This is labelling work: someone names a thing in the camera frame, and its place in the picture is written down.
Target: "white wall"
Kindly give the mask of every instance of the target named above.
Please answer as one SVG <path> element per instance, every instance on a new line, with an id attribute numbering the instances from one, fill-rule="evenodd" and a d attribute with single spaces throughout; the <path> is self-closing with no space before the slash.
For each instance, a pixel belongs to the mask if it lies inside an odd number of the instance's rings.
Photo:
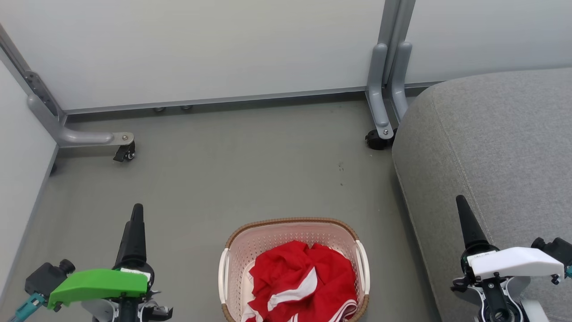
<path id="1" fill-rule="evenodd" d="M 384 0 L 0 0 L 63 109 L 364 87 Z"/>
<path id="2" fill-rule="evenodd" d="M 26 98 L 0 62 L 0 290 L 6 285 L 55 149 L 55 141 L 28 109 Z"/>
<path id="3" fill-rule="evenodd" d="M 417 0 L 406 83 L 572 66 L 570 0 Z"/>

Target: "metal frame leg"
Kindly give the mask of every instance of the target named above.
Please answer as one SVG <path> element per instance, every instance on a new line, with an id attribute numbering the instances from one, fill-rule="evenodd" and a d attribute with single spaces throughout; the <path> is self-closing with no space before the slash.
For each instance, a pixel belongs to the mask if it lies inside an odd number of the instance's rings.
<path id="1" fill-rule="evenodd" d="M 366 96 L 374 118 L 375 127 L 381 139 L 393 137 L 390 119 L 383 104 L 382 79 L 387 57 L 387 45 L 377 44 L 371 55 L 370 73 L 367 78 Z"/>
<path id="2" fill-rule="evenodd" d="M 405 97 L 405 74 L 407 73 L 407 65 L 409 64 L 412 47 L 409 42 L 399 44 L 395 53 L 395 62 L 393 64 L 391 77 L 387 84 L 391 92 L 395 116 L 399 123 L 401 123 L 401 119 L 409 107 L 407 98 Z"/>
<path id="3" fill-rule="evenodd" d="M 130 132 L 81 132 L 68 129 L 63 126 L 56 116 L 46 107 L 43 101 L 36 95 L 30 94 L 27 99 L 28 108 L 46 128 L 61 148 L 90 147 L 90 146 L 133 146 L 134 135 Z"/>

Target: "basket handle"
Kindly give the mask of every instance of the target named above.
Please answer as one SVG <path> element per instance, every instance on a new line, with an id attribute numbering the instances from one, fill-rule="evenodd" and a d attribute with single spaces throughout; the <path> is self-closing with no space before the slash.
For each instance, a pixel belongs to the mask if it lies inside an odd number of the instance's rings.
<path id="1" fill-rule="evenodd" d="M 362 285 L 364 288 L 364 293 L 368 295 L 370 293 L 370 262 L 367 260 L 366 249 L 363 248 L 362 243 L 356 239 L 357 244 L 357 254 L 359 256 L 359 266 L 360 273 L 362 276 Z"/>
<path id="2" fill-rule="evenodd" d="M 225 248 L 219 262 L 219 298 L 221 304 L 227 302 L 228 257 L 228 248 Z"/>

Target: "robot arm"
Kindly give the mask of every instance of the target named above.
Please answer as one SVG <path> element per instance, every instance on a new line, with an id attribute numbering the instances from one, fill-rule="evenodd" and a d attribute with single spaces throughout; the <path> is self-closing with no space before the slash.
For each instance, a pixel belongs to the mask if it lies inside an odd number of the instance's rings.
<path id="1" fill-rule="evenodd" d="M 556 285 L 572 277 L 572 245 L 561 238 L 547 244 L 537 238 L 532 248 L 499 250 L 487 241 L 465 197 L 457 196 L 456 202 L 466 249 L 461 256 L 464 277 L 455 279 L 451 290 L 480 304 L 481 322 L 548 321 L 538 302 L 517 303 L 511 293 L 520 294 L 530 276 L 551 276 Z"/>

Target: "cable connector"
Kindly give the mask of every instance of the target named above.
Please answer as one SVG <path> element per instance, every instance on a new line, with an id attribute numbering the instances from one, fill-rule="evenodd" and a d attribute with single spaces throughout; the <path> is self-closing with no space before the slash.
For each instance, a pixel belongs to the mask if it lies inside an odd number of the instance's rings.
<path id="1" fill-rule="evenodd" d="M 24 304 L 16 309 L 16 314 L 8 320 L 9 322 L 24 322 L 28 317 L 34 314 L 44 303 L 46 299 L 38 293 L 32 294 Z"/>

